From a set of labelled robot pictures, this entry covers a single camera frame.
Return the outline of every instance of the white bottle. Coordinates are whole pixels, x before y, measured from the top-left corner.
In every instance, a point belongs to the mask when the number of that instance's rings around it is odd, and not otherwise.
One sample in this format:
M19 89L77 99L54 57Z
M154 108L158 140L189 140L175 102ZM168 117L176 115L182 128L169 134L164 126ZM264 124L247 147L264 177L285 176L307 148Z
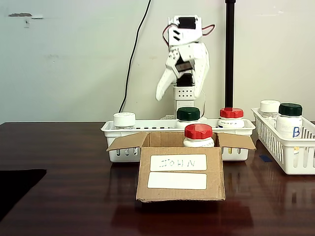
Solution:
M244 128L245 122L242 120L244 112L239 108L222 108L220 110L221 119L218 121L220 128Z
M280 102L263 100L260 102L260 114L272 127L276 128Z
M187 125L200 123L200 110L197 107L180 107L176 116L176 128L185 129Z
M294 103L282 103L279 106L276 130L284 139L300 139L302 134L302 106ZM299 147L294 147L294 154Z
M212 127L207 124L190 124L185 127L184 146L189 148L213 148Z
M132 129L136 125L136 115L132 112L114 114L114 126L117 129Z

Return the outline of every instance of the open cardboard box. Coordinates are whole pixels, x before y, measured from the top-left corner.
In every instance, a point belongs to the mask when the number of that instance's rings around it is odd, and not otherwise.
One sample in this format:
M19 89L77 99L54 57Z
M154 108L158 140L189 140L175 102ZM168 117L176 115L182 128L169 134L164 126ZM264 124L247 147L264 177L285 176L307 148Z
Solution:
M183 132L139 132L116 138L107 149L141 148L136 199L225 200L222 147L255 150L251 137L214 133L215 147L184 147Z

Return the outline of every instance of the white cap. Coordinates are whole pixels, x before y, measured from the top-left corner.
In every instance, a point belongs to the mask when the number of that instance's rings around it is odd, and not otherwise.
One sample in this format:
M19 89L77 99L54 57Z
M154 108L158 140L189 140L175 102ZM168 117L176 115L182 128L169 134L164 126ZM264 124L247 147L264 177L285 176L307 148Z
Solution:
M263 100L260 102L260 110L262 112L278 112L280 102L275 100Z
M128 127L136 124L136 115L132 112L120 112L114 114L114 126Z

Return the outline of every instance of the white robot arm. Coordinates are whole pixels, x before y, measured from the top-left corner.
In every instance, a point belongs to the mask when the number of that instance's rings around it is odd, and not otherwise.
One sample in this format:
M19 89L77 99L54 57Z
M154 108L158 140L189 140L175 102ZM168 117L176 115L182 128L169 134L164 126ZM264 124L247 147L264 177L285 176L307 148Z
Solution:
M203 81L209 71L209 55L204 43L190 43L173 47L166 61L166 69L157 85L156 99L160 101L171 84L175 84L188 70L194 71L192 84L194 96L197 98L202 89Z
M166 69L157 85L156 99L160 101L171 84L175 84L175 113L182 106L193 106L200 95L209 71L209 54L202 37L198 16L175 16L168 20L169 55ZM179 92L189 91L182 95Z

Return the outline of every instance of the red cap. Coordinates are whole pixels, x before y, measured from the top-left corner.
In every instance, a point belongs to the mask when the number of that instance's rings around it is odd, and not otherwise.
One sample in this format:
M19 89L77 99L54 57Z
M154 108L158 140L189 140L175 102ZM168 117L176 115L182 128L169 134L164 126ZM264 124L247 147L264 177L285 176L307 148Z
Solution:
M244 116L244 112L240 108L222 108L220 110L220 117L223 118L241 118Z
M190 124L185 127L185 137L189 139L207 139L212 137L212 127L207 124Z

